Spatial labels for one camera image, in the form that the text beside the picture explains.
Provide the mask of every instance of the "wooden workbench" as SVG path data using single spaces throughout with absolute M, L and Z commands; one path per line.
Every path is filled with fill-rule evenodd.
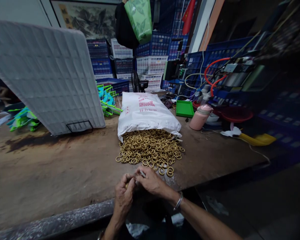
M 163 177 L 176 190 L 265 160 L 239 139 L 217 133 L 204 135 L 190 129 L 184 117 L 177 119 L 182 124 L 181 145 L 186 152 L 174 164 L 174 176 Z M 117 126 L 118 116 L 113 116 L 106 118 L 106 128 L 82 136 L 56 138 L 43 126 L 34 133 L 27 129 L 10 133 L 3 125 L 0 128 L 0 231 L 5 231 L 0 236 L 16 236 L 16 232 L 23 239 L 29 234 L 47 236 L 111 214 L 114 186 L 124 173 L 133 173 L 137 168 L 137 165 L 115 161 L 119 154 Z M 62 228 L 55 221 L 61 221 L 65 212 L 67 218 L 63 219 Z M 33 223 L 42 218 L 48 219 L 48 223 Z

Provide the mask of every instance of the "thermos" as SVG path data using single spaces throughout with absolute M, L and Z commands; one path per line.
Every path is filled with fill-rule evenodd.
M 193 115 L 189 127 L 193 130 L 201 130 L 212 110 L 213 109 L 209 104 L 200 105 Z

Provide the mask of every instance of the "bangle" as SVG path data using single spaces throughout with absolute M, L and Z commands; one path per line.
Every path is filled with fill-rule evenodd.
M 178 209 L 178 207 L 180 206 L 180 203 L 183 199 L 183 192 L 180 192 L 180 193 L 181 193 L 181 197 L 180 197 L 179 201 L 177 202 L 177 205 L 173 208 L 174 211 Z

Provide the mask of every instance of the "green tray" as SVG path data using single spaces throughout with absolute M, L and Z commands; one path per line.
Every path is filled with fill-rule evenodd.
M 177 100 L 176 115 L 192 118 L 194 115 L 192 102 Z

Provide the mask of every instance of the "pile of brass rings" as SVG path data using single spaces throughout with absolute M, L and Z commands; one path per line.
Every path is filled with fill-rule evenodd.
M 168 167 L 167 168 L 167 176 L 168 177 L 172 177 L 173 176 L 173 172 L 174 172 L 173 167 Z
M 150 129 L 125 133 L 123 143 L 119 142 L 120 154 L 116 162 L 138 164 L 142 162 L 143 166 L 153 168 L 161 175 L 164 175 L 165 169 L 167 176 L 173 175 L 173 169 L 170 169 L 176 160 L 182 159 L 184 148 L 179 146 L 180 141 L 173 138 L 162 129 Z

